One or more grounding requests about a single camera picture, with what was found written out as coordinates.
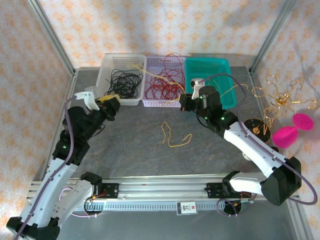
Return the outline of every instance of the patterned wall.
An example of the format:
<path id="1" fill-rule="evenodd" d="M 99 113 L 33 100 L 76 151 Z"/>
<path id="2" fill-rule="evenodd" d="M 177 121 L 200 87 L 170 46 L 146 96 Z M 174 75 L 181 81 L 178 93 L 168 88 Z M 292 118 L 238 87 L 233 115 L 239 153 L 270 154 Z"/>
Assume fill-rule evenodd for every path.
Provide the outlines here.
<path id="1" fill-rule="evenodd" d="M 235 54 L 250 66 L 284 0 L 40 0 L 73 65 L 105 53 Z"/>
<path id="2" fill-rule="evenodd" d="M 26 0 L 0 4 L 0 239 L 48 154 L 70 76 Z"/>
<path id="3" fill-rule="evenodd" d="M 298 0 L 274 44 L 259 69 L 258 76 L 266 92 L 275 94 L 275 88 L 265 82 L 266 75 L 278 78 L 281 91 L 289 90 L 291 80 L 303 82 L 301 90 L 293 92 L 293 98 L 305 101 L 314 99 L 320 103 L 320 5 L 318 0 Z M 320 193 L 320 110 L 306 110 L 307 104 L 295 104 L 297 112 L 307 113 L 315 121 L 312 132 L 300 132 L 298 141 L 284 151 L 288 157 L 295 156 L 302 163 L 302 173 Z M 281 110 L 279 122 L 292 125 L 293 114 Z M 312 201 L 313 194 L 306 184 L 299 191 L 303 201 Z M 305 206 L 314 239 L 320 234 L 320 202 Z"/>

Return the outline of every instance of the white plastic basket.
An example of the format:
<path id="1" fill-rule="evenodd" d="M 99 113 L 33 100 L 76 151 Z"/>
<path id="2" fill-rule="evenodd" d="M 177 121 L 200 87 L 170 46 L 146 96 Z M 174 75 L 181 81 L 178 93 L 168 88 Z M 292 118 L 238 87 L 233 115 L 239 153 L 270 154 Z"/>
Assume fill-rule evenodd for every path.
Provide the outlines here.
<path id="1" fill-rule="evenodd" d="M 146 58 L 146 70 L 154 75 L 158 75 L 161 71 L 165 68 L 165 66 L 170 69 L 180 69 L 182 64 L 183 73 L 185 73 L 185 60 L 184 56 L 148 56 Z M 144 91 L 146 91 L 150 86 L 150 79 L 151 76 L 146 74 L 145 76 L 145 84 L 144 84 Z M 157 98 L 160 98 L 161 93 L 157 92 L 155 94 Z M 170 102 L 170 100 L 157 100 L 157 99 L 146 99 L 145 93 L 143 93 L 142 98 L 143 105 L 145 107 L 163 107 L 163 108 L 180 108 L 181 104 L 178 100 Z"/>
<path id="2" fill-rule="evenodd" d="M 97 90 L 97 97 L 102 97 L 106 94 L 106 92 L 110 88 L 110 80 L 111 72 L 114 69 L 119 69 L 121 71 L 133 70 L 128 71 L 128 73 L 143 74 L 142 81 L 138 87 L 138 96 L 137 98 L 132 99 L 125 99 L 121 98 L 120 103 L 121 105 L 127 106 L 136 106 L 138 105 L 139 101 L 143 97 L 144 87 L 145 87 L 145 80 L 146 80 L 146 73 L 138 70 L 134 70 L 134 65 L 138 65 L 140 68 L 146 70 L 147 67 L 147 57 L 141 54 L 133 54 L 133 53 L 107 53 L 101 63 L 98 79 L 96 81 Z"/>

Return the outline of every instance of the teal plastic basket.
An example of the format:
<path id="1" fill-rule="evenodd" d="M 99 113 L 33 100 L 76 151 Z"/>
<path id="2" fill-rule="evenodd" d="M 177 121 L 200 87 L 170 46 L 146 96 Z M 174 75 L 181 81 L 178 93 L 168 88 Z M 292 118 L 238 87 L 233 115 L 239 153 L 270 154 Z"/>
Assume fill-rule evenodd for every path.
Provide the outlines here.
<path id="1" fill-rule="evenodd" d="M 221 58 L 189 57 L 184 62 L 185 69 L 185 91 L 188 94 L 193 93 L 191 87 L 192 79 L 206 79 L 214 74 L 230 74 L 229 62 Z M 213 77 L 205 82 L 206 86 L 213 86 L 220 95 L 234 86 L 233 80 L 228 76 Z M 237 105 L 235 89 L 227 92 L 221 98 L 223 109 L 233 108 Z"/>

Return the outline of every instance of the label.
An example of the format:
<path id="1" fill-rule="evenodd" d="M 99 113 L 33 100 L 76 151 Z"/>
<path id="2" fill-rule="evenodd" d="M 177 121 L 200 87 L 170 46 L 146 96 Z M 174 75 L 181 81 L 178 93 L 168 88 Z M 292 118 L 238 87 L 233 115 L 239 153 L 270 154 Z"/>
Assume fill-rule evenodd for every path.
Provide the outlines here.
<path id="1" fill-rule="evenodd" d="M 195 201 L 177 202 L 176 214 L 177 215 L 191 215 L 197 214 L 197 207 Z"/>

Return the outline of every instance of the white robotic arm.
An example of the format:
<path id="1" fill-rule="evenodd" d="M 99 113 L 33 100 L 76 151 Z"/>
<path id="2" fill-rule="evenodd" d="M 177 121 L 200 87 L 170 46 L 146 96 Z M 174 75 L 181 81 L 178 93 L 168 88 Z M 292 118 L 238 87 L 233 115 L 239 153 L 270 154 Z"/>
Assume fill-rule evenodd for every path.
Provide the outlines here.
<path id="1" fill-rule="evenodd" d="M 265 178 L 234 171 L 223 179 L 226 193 L 250 192 L 264 195 L 274 205 L 281 205 L 301 187 L 301 178 L 287 169 L 287 164 L 301 173 L 301 164 L 295 158 L 285 158 L 250 132 L 238 117 L 222 108 L 220 95 L 213 86 L 204 86 L 195 79 L 193 94 L 180 95 L 181 111 L 193 111 L 206 120 L 207 128 L 232 143 L 247 155 L 262 171 Z"/>
<path id="2" fill-rule="evenodd" d="M 89 150 L 88 140 L 101 128 L 105 120 L 113 121 L 120 108 L 118 95 L 95 100 L 93 92 L 80 92 L 72 99 L 84 99 L 89 110 L 74 106 L 66 112 L 64 130 L 55 146 L 53 159 L 36 195 L 20 216 L 11 217 L 7 228 L 30 240 L 56 240 L 60 225 L 90 196 L 100 195 L 102 178 L 87 172 L 76 187 L 58 201 L 65 184 L 76 171 Z"/>

